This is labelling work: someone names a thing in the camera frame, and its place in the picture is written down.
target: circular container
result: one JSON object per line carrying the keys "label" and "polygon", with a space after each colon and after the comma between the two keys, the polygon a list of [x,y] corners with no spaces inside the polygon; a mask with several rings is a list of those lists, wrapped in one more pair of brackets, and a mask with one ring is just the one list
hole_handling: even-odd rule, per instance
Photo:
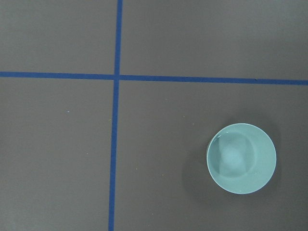
{"label": "circular container", "polygon": [[208,170],[223,189],[253,193],[268,183],[276,167],[270,137],[251,124],[231,124],[220,130],[206,151]]}

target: gray surface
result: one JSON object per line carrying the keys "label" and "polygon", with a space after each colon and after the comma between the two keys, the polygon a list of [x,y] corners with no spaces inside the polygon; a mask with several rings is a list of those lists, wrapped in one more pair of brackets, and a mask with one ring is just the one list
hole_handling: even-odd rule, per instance
{"label": "gray surface", "polygon": [[112,74],[116,1],[0,1],[0,70]]}
{"label": "gray surface", "polygon": [[123,6],[122,74],[308,79],[308,1]]}
{"label": "gray surface", "polygon": [[[306,231],[305,86],[120,82],[115,231]],[[226,125],[264,129],[277,167],[236,195],[211,179],[210,139]]]}
{"label": "gray surface", "polygon": [[108,229],[112,89],[0,78],[1,231]]}

